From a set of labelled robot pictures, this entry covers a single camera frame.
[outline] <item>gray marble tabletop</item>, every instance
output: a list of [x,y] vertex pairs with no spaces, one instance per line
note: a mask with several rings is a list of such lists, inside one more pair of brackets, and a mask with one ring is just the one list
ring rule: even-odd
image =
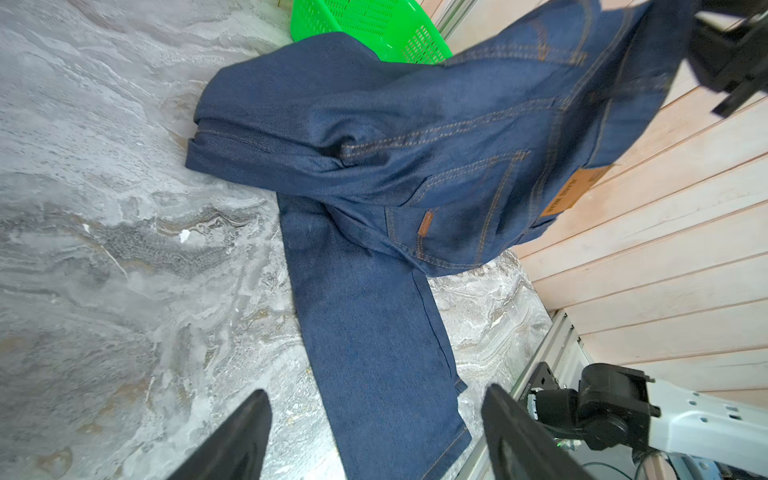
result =
[[[164,478],[257,388],[262,478],[343,478],[274,194],[184,168],[206,82],[289,20],[277,0],[0,2],[0,478]],[[511,252],[431,284],[477,441],[485,387],[549,318]]]

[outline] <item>blue jeans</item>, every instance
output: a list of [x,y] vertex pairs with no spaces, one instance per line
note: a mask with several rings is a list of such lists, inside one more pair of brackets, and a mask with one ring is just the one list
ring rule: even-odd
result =
[[425,275],[541,235],[660,107],[694,0],[554,0],[442,65],[344,34],[223,68],[187,166],[278,192],[304,343],[350,478],[440,478],[470,438]]

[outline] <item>green basket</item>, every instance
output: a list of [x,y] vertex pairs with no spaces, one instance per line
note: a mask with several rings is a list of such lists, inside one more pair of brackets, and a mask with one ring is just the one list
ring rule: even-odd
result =
[[360,40],[383,61],[435,64],[451,50],[413,0],[294,0],[294,41],[329,31]]

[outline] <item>jeans leg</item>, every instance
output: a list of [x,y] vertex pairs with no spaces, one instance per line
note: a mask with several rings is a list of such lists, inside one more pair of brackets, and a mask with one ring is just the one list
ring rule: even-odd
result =
[[424,274],[349,242],[321,203],[277,198],[304,345],[347,477],[441,478],[471,437]]

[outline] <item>leather patch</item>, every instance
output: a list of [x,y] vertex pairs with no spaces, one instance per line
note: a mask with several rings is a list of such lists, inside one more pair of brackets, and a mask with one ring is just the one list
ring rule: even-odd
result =
[[571,175],[571,178],[565,182],[565,185],[563,185],[558,194],[554,196],[552,202],[544,209],[541,216],[547,217],[559,214],[573,207],[576,201],[581,198],[581,195],[587,193],[587,190],[592,188],[611,167],[613,165],[598,168],[579,168],[576,170]]
[[424,218],[422,219],[422,224],[419,226],[420,237],[427,236],[427,232],[429,232],[429,226],[432,225],[432,218],[434,217],[435,217],[435,214],[433,214],[431,210],[427,210],[427,213],[424,214]]

